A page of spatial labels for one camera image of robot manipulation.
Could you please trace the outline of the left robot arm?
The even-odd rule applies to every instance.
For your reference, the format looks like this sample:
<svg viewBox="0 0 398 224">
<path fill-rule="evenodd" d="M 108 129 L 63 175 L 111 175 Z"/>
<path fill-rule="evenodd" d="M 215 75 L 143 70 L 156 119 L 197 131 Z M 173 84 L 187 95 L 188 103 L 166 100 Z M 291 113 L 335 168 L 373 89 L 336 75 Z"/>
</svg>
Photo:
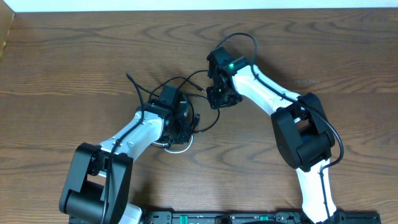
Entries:
<svg viewBox="0 0 398 224">
<path fill-rule="evenodd" d="M 83 223 L 140 223 L 143 210 L 129 203 L 133 163 L 151 145 L 189 142 L 188 97 L 165 86 L 160 96 L 137 108 L 134 118 L 97 144 L 82 143 L 60 197 L 59 210 Z"/>
</svg>

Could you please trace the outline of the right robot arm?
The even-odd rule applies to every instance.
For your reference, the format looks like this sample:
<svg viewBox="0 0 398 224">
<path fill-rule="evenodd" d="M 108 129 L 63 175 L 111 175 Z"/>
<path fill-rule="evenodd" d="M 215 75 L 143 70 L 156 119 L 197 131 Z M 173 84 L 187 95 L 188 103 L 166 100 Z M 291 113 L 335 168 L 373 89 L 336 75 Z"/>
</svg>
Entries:
<svg viewBox="0 0 398 224">
<path fill-rule="evenodd" d="M 335 131 L 312 93 L 300 95 L 265 76 L 248 58 L 207 57 L 207 88 L 211 108 L 234 106 L 249 98 L 270 117 L 279 153 L 295 169 L 302 192 L 302 210 L 312 223 L 330 223 L 337 208 L 330 190 L 328 169 Z"/>
</svg>

